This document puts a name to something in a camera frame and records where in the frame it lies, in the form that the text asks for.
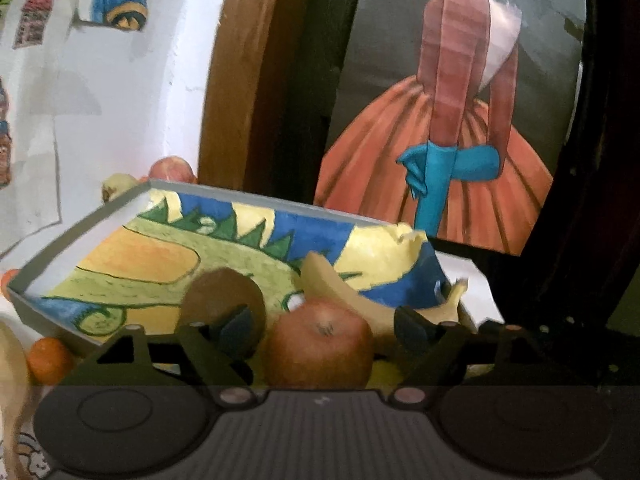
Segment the pale green pear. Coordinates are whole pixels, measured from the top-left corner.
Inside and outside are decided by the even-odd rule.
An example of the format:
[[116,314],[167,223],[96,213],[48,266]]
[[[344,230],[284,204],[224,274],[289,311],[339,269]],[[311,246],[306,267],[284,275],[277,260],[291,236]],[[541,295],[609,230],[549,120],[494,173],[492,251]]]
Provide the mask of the pale green pear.
[[104,204],[126,193],[139,184],[139,180],[131,174],[112,174],[102,182],[102,202]]

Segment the colourful dinosaur drawing liner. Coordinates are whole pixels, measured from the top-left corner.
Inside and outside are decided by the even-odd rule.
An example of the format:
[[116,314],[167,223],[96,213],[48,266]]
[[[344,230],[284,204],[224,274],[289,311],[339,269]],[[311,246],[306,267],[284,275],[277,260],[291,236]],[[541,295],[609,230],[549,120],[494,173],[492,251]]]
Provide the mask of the colourful dinosaur drawing liner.
[[50,257],[25,295],[58,324],[94,340],[126,322],[163,333],[194,278],[230,268],[259,286],[274,318],[303,295],[299,275],[310,252],[383,306],[435,307],[448,292],[432,245],[405,224],[152,188]]

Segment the red apple behind tray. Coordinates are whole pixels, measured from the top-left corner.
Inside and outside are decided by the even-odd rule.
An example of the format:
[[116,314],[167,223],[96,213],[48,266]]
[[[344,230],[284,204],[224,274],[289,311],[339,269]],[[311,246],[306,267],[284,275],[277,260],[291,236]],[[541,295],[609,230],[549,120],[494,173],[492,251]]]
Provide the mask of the red apple behind tray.
[[171,182],[198,182],[190,164],[179,156],[167,156],[154,162],[149,170],[148,177]]

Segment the houses drawing paper sheet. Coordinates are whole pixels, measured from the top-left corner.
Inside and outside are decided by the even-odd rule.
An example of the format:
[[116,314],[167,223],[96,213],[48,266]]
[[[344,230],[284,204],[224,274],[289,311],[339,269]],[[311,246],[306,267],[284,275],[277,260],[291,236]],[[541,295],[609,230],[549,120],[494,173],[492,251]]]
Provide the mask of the houses drawing paper sheet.
[[96,53],[80,0],[8,0],[1,20],[1,250],[60,220],[55,118],[85,108],[75,63]]

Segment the brown kiwi in tray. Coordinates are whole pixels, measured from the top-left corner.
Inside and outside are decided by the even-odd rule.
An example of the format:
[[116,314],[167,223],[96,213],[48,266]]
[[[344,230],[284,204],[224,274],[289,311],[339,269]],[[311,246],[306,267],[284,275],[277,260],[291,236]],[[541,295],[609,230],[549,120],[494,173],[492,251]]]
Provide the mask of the brown kiwi in tray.
[[233,269],[206,271],[190,284],[180,304],[177,325],[192,323],[203,323],[222,352],[248,359],[266,327],[262,291]]

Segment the grey cardboard tray box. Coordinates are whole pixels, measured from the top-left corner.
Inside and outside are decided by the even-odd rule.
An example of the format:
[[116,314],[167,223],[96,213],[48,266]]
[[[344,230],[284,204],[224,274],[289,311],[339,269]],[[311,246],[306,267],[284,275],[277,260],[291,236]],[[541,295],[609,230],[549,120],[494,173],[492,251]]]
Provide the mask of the grey cardboard tray box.
[[337,296],[370,316],[376,348],[394,350],[394,311],[470,326],[465,280],[446,278],[426,236],[255,195],[152,182],[78,222],[17,273],[18,317],[87,353],[128,324],[172,332],[192,282],[219,268],[262,293],[273,322],[310,295]]

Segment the orange tangerine far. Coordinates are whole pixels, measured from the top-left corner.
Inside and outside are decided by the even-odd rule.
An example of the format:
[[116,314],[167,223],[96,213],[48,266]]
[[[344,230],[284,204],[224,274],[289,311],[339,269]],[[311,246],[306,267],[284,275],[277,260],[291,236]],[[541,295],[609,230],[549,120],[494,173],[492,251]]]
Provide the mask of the orange tangerine far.
[[2,292],[2,296],[6,298],[6,300],[8,301],[12,301],[11,293],[9,292],[9,284],[19,273],[20,273],[20,270],[12,268],[12,269],[6,270],[6,272],[2,274],[1,292]]

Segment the large yellow banana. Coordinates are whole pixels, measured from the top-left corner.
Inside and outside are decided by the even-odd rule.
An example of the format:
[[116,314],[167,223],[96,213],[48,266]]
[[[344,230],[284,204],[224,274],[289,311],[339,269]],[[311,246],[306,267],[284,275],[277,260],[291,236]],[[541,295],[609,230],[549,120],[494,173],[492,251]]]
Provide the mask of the large yellow banana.
[[18,447],[25,413],[32,400],[32,380],[21,341],[1,323],[1,420],[3,463],[9,479],[32,478]]

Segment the red apple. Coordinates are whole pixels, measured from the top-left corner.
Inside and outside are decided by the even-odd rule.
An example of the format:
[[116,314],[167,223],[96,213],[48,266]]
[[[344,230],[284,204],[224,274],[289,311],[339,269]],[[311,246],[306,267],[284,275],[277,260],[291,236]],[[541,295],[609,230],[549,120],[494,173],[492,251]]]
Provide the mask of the red apple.
[[171,182],[198,182],[190,164],[179,156],[167,156],[154,162],[149,170],[148,177]]
[[308,300],[278,318],[262,366],[280,389],[362,389],[371,376],[373,335],[359,314],[326,300]]

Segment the painting of orange dress lady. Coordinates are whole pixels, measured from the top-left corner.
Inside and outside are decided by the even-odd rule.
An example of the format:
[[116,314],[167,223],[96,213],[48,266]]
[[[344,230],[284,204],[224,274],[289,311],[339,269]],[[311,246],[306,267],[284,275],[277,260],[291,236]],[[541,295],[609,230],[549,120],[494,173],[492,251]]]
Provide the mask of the painting of orange dress lady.
[[314,201],[518,255],[550,191],[586,0],[358,0]]

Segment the brown wooden frame post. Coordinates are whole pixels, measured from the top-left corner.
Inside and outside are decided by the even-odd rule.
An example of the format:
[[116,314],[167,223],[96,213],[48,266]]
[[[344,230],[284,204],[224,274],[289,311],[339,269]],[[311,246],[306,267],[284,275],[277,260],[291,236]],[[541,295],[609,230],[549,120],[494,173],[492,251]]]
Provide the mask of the brown wooden frame post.
[[277,0],[224,0],[204,103],[198,182],[243,187],[262,59]]

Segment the yellow banana in tray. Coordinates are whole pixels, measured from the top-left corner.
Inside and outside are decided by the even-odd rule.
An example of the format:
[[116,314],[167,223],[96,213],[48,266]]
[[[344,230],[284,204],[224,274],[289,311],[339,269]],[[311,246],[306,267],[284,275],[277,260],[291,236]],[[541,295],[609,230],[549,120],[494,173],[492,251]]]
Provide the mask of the yellow banana in tray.
[[[325,256],[318,252],[306,255],[300,270],[300,282],[306,300],[326,300],[360,315],[370,326],[376,354],[392,356],[395,353],[395,309],[383,306],[347,285]],[[468,290],[468,285],[466,278],[460,278],[451,285],[444,302],[436,304],[435,307],[418,309],[416,312],[434,324],[459,322],[462,310],[460,301]]]

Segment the orange tangerine near tray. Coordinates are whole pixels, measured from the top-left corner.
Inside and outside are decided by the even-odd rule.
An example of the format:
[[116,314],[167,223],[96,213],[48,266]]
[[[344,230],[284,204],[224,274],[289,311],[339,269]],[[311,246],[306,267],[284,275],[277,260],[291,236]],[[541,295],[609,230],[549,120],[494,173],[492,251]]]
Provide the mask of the orange tangerine near tray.
[[27,364],[40,384],[57,385],[76,365],[73,352],[58,338],[38,339],[27,353]]

